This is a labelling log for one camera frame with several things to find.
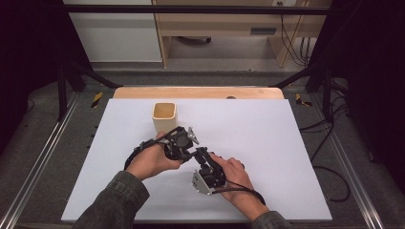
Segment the dark gray sleeve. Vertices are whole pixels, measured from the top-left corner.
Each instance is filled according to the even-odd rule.
[[[285,229],[292,228],[278,212],[271,211],[262,214],[252,222],[252,229]]]
[[[121,171],[98,194],[74,228],[132,228],[137,211],[148,198],[142,182]]]

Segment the cup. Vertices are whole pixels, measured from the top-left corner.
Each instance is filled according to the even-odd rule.
[[[156,103],[152,112],[153,123],[156,132],[169,132],[175,129],[177,124],[176,104],[174,103]]]

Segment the white cabinet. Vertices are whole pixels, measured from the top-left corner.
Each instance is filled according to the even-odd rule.
[[[64,0],[65,4],[151,5],[150,0]],[[91,62],[161,62],[153,13],[70,13]]]

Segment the yellow and black tape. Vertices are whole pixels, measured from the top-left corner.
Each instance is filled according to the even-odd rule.
[[[97,93],[95,96],[95,99],[93,99],[92,107],[91,108],[96,108],[98,105],[98,102],[100,101],[102,97],[102,93]]]
[[[312,103],[311,102],[304,102],[301,99],[301,95],[299,95],[299,94],[295,94],[295,103],[298,104],[298,105],[304,105],[304,106],[307,106],[307,107],[312,107]]]

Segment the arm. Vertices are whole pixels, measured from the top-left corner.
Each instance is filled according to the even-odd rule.
[[[126,171],[116,174],[80,216],[74,228],[132,228],[137,211],[149,198],[142,181],[180,166],[181,161],[165,156],[160,144],[145,149],[133,159]]]
[[[241,161],[233,157],[229,160],[224,160],[214,154],[211,154],[211,158],[223,167],[226,179],[254,190],[249,175],[245,171]],[[238,188],[238,186],[227,182],[225,188]],[[262,204],[260,200],[249,192],[224,192],[221,194],[252,221],[253,229],[290,228],[290,224],[286,222],[280,214],[269,211],[267,206]]]

